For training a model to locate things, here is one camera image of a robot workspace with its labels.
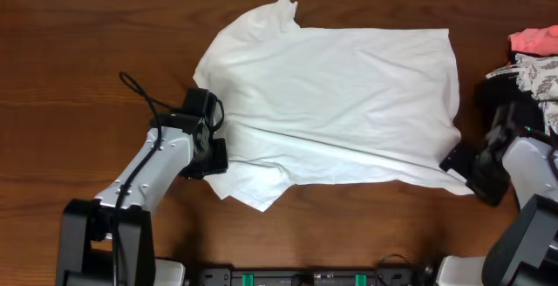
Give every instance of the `brown wooden surface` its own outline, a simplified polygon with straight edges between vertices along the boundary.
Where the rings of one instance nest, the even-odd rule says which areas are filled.
[[[0,276],[54,283],[59,219],[118,176],[146,136],[133,75],[178,105],[215,34],[276,0],[0,0]],[[450,28],[455,120],[480,137],[473,85],[507,62],[507,35],[556,24],[558,0],[297,0],[301,26]],[[176,180],[154,217],[159,256],[239,267],[369,266],[397,252],[484,255],[517,215],[401,182],[292,187],[267,212]]]

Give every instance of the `black power strip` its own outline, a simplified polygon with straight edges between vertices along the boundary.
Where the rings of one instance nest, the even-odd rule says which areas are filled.
[[[408,267],[364,270],[204,269],[185,286],[414,286]]]

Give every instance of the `clothing pile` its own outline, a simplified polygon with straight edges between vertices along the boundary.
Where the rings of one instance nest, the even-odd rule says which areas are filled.
[[[509,39],[510,65],[488,73],[477,89],[485,125],[490,126],[497,106],[520,101],[532,106],[532,114],[540,119],[534,128],[554,136],[558,133],[558,25],[526,29]]]
[[[194,80],[222,100],[229,168],[206,177],[261,211],[294,184],[401,180],[471,194],[439,168],[459,142],[448,30],[301,28],[279,0],[223,29]]]

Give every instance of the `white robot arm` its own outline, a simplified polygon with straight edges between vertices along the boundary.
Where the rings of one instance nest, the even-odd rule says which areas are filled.
[[[140,88],[136,92],[151,99]],[[92,201],[66,206],[57,286],[182,286],[184,266],[155,259],[151,215],[176,176],[201,179],[227,171],[225,140],[213,139],[223,120],[214,125],[217,105],[224,115],[214,94],[188,90],[182,108],[155,116],[145,143],[118,179]],[[112,239],[112,252],[92,248],[91,241],[104,239]]]
[[[470,258],[447,256],[439,268],[437,276],[439,286],[483,286],[483,280],[487,279],[487,275],[500,276],[501,279],[497,283],[501,285],[521,284],[526,280],[532,285],[558,284],[558,272],[554,277],[544,276],[545,273],[533,277],[537,276],[533,272],[522,275],[509,270],[509,266],[515,265],[519,268],[522,265],[536,272],[544,267],[544,262],[556,264],[558,180],[553,169],[558,164],[556,160],[558,153],[555,151],[554,158],[549,159],[551,149],[552,147],[546,143],[525,137],[516,138],[509,145],[502,158],[502,165],[514,185],[521,215],[500,238],[488,256]],[[508,257],[502,255],[503,246],[506,247]],[[505,264],[500,267],[508,269],[509,272],[498,269],[498,264],[494,264],[496,261],[504,262]]]

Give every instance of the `black cable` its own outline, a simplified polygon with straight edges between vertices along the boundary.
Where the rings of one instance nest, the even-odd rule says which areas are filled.
[[[382,283],[382,285],[384,286],[388,286],[387,283],[385,283],[384,281],[384,277],[380,274],[379,272],[379,267],[380,265],[384,264],[387,260],[391,259],[392,257],[398,257],[399,259],[402,259],[403,261],[405,261],[406,264],[411,265],[411,263],[407,260],[407,258],[405,258],[404,256],[400,255],[400,254],[390,254],[390,255],[386,255],[382,260],[380,260],[380,262],[378,262],[378,264],[376,265],[376,275],[378,276],[378,280]]]
[[[217,99],[217,104],[219,104],[219,107],[221,108],[221,119],[217,121],[215,126],[212,126],[209,129],[211,133],[215,133],[217,130],[219,130],[219,128],[221,128],[221,125],[223,124],[223,120],[225,120],[225,109],[223,108],[223,102],[221,102],[220,99]]]
[[[122,71],[121,71],[120,74],[121,74],[121,75],[124,74],[124,76],[125,76],[126,78],[129,78],[131,81],[133,80],[132,77],[130,77],[130,76],[129,76],[127,73],[125,73],[125,72],[122,72]],[[165,108],[168,108],[169,110],[176,110],[175,107],[172,107],[172,106],[170,106],[170,105],[167,104],[167,103],[161,102],[161,101],[159,101],[158,99],[154,99],[154,98],[148,96],[145,92],[141,92],[140,89],[138,89],[138,88],[135,87],[135,85],[137,85],[137,83],[135,83],[134,85],[130,85],[124,78],[122,78],[122,76],[120,76],[120,80],[121,80],[127,87],[129,87],[132,91],[138,93],[140,96],[142,96],[142,97],[144,97],[144,98],[149,98],[149,99],[150,99],[152,102],[154,102],[155,104],[160,105],[160,106],[163,106],[163,107],[165,107]]]
[[[157,117],[157,110],[153,105],[153,102],[157,103],[155,100],[150,98],[146,92],[141,88],[141,86],[127,73],[121,72],[119,74],[120,80],[127,85],[130,89],[134,92],[138,93],[141,97],[143,97],[147,103],[149,104],[149,108],[153,112],[153,117],[155,119],[155,124],[157,126],[157,140],[153,143],[153,147],[146,156],[141,160],[141,162],[136,166],[132,173],[126,179],[119,189],[119,196],[116,199],[116,204],[114,206],[114,214],[112,216],[112,285],[119,286],[119,211],[122,208],[122,203],[124,202],[124,198],[127,196],[128,189],[132,185],[132,181],[135,176],[140,172],[141,168],[147,163],[147,161],[159,150],[161,144],[161,137],[162,137],[162,129],[159,121],[159,117]],[[126,80],[132,82],[133,86],[130,85]],[[171,108],[170,106],[158,102],[157,104]]]

